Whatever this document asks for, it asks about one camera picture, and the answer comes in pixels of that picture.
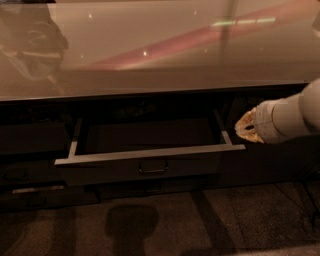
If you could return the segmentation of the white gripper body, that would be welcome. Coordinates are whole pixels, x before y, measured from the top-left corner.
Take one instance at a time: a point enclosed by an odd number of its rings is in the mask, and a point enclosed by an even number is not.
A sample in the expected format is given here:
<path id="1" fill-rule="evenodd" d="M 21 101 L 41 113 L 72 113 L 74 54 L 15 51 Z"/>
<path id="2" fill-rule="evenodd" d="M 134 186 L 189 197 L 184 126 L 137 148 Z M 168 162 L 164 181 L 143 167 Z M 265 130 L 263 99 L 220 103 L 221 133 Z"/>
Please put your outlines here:
<path id="1" fill-rule="evenodd" d="M 282 143 L 289 139 L 290 105 L 282 98 L 267 100 L 256 107 L 253 125 L 266 144 Z"/>

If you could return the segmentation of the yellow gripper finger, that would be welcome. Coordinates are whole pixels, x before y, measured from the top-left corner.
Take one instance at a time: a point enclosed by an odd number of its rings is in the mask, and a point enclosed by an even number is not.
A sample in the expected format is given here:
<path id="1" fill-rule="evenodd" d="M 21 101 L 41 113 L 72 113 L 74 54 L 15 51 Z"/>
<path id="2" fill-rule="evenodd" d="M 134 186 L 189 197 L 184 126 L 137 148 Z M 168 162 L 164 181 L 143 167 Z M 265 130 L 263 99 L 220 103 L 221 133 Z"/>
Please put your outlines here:
<path id="1" fill-rule="evenodd" d="M 235 131 L 238 137 L 253 143 L 263 143 L 263 139 L 257 134 L 255 127 L 251 124 L 237 124 Z"/>
<path id="2" fill-rule="evenodd" d="M 237 126 L 243 129 L 250 128 L 254 124 L 256 108 L 247 111 L 237 122 Z"/>

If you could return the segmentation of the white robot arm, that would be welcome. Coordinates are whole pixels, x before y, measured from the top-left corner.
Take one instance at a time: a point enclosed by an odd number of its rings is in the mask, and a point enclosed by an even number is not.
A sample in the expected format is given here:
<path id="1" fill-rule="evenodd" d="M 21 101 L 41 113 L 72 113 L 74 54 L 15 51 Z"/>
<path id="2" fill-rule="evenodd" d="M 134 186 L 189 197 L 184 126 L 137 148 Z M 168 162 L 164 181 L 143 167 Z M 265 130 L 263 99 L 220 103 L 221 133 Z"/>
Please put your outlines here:
<path id="1" fill-rule="evenodd" d="M 320 134 L 320 79 L 300 93 L 263 101 L 235 125 L 238 137 L 250 142 L 278 144 Z"/>

